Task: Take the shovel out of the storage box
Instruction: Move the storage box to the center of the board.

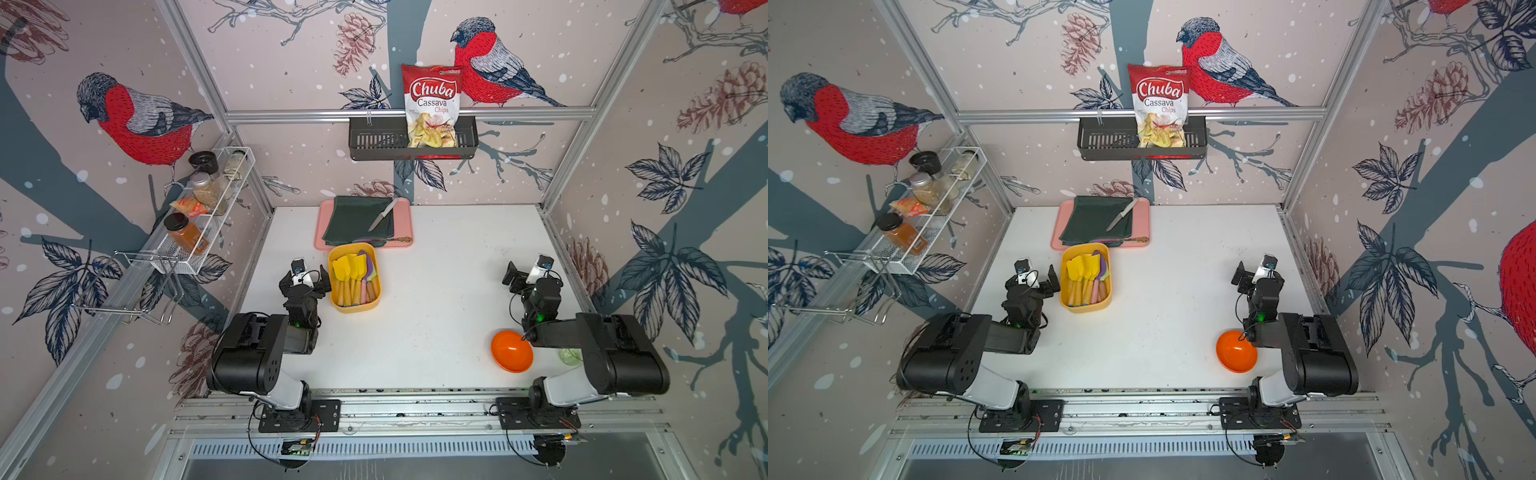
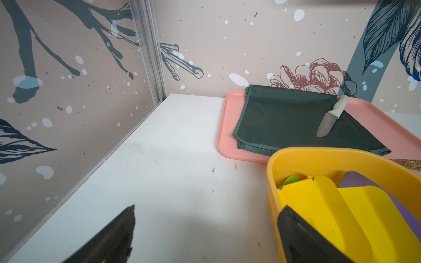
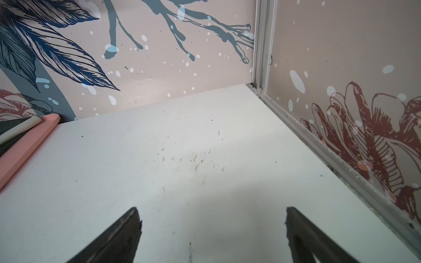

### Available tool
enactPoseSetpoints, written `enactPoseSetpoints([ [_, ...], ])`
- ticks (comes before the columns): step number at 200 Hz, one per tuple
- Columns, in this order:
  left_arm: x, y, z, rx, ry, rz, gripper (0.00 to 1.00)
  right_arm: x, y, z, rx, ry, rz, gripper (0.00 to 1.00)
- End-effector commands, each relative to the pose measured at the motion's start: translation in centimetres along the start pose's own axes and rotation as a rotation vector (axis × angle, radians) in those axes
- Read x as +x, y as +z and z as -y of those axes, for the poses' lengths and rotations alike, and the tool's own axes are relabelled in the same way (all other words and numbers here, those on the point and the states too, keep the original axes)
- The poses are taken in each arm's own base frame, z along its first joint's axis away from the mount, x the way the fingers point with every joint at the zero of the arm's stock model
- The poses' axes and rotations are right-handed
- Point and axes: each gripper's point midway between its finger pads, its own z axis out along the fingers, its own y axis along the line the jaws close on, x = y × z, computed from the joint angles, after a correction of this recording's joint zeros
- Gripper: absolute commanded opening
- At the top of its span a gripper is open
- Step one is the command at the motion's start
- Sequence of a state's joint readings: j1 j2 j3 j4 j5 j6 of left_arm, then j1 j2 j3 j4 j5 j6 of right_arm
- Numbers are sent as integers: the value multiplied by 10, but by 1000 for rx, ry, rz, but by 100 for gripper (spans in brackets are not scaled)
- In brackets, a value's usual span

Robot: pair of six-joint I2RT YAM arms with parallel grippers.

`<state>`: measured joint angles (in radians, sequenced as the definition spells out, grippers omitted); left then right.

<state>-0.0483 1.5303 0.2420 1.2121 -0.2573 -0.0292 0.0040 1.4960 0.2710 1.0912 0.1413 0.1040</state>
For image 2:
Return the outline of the purple shovel pink handle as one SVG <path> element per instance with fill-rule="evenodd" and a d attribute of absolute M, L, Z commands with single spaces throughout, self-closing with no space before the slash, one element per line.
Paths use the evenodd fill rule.
<path fill-rule="evenodd" d="M 374 186 L 386 192 L 389 195 L 390 199 L 393 201 L 395 207 L 398 209 L 398 211 L 404 218 L 405 222 L 408 224 L 408 226 L 412 230 L 412 232 L 415 234 L 418 240 L 421 241 L 420 221 L 388 191 L 386 191 L 385 189 L 383 189 L 378 184 L 374 183 L 373 181 L 371 181 L 369 178 L 365 177 L 364 175 L 361 175 L 354 171 L 346 172 L 339 183 L 339 188 L 362 187 L 362 186 Z"/>

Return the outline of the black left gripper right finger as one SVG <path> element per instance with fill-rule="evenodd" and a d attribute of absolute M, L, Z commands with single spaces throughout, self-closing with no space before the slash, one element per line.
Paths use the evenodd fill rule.
<path fill-rule="evenodd" d="M 277 228 L 288 263 L 352 262 L 289 206 L 279 213 Z"/>

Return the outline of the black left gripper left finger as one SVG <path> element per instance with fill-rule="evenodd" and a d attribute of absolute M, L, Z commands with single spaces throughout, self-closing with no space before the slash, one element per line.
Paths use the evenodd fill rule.
<path fill-rule="evenodd" d="M 135 206 L 124 209 L 64 263 L 126 263 L 132 252 Z"/>

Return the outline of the green shovel yellow handle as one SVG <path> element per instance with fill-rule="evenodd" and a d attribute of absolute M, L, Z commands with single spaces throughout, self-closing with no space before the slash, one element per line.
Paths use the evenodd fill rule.
<path fill-rule="evenodd" d="M 299 177 L 297 177 L 295 175 L 291 175 L 284 181 L 284 183 L 282 185 L 285 186 L 285 185 L 289 185 L 289 184 L 296 183 L 296 182 L 299 182 L 299 181 L 300 181 Z"/>

